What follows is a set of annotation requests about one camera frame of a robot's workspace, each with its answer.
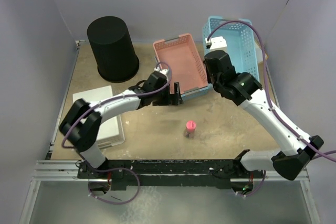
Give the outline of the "blue perforated plastic basket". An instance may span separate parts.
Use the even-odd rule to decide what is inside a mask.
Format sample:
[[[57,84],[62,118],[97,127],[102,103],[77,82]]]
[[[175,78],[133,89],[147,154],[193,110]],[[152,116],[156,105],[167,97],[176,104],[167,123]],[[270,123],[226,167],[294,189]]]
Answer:
[[[221,16],[210,16],[202,28],[204,55],[209,52],[205,39],[220,24],[228,21]],[[227,42],[227,52],[236,72],[248,72],[258,81],[258,60],[255,49],[254,32],[241,23],[230,23],[217,30],[211,38],[222,36]]]

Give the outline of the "pink perforated plastic basket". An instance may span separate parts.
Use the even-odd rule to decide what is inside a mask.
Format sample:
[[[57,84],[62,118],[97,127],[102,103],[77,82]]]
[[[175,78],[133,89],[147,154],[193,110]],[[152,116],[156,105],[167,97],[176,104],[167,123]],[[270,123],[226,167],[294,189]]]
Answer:
[[[172,82],[179,82],[180,92],[208,85],[203,59],[191,34],[153,43],[157,62],[167,63],[172,70]]]

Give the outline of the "large black plastic container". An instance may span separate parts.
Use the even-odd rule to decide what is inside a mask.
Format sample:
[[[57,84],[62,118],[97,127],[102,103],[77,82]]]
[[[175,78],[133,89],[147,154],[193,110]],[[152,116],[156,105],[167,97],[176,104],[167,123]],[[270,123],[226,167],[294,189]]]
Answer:
[[[120,83],[136,75],[140,62],[121,18],[105,16],[94,20],[87,28],[87,37],[103,79]]]

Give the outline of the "white perforated plastic basket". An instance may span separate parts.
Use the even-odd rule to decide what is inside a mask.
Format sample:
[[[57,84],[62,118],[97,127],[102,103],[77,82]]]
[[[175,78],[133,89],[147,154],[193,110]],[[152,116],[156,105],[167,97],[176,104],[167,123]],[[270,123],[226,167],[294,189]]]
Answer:
[[[74,93],[72,99],[73,102],[78,99],[84,99],[86,102],[96,102],[112,96],[112,87],[105,86]],[[96,143],[101,150],[122,144],[124,141],[125,137],[120,115],[109,119],[100,126]]]

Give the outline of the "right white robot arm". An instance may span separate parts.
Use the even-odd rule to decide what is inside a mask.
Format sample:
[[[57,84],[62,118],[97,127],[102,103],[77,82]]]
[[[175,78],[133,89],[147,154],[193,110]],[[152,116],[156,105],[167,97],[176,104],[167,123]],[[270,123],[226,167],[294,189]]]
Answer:
[[[246,177],[254,170],[274,170],[287,180],[295,180],[324,144],[322,138],[299,129],[273,102],[268,103],[261,83],[248,72],[237,73],[226,52],[209,52],[204,63],[214,90],[253,116],[280,147],[275,151],[247,151],[234,164],[234,173]]]

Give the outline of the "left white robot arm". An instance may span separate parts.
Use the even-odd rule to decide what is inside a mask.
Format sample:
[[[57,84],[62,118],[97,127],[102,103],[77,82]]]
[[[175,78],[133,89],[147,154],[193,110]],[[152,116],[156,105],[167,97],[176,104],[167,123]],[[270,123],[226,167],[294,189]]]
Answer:
[[[71,106],[59,126],[59,131],[68,140],[71,148],[90,166],[96,178],[108,172],[108,159],[96,143],[100,126],[122,113],[135,111],[145,106],[169,106],[183,103],[180,84],[174,82],[170,92],[170,81],[166,70],[152,72],[148,79],[138,82],[124,92],[98,102],[78,99]]]

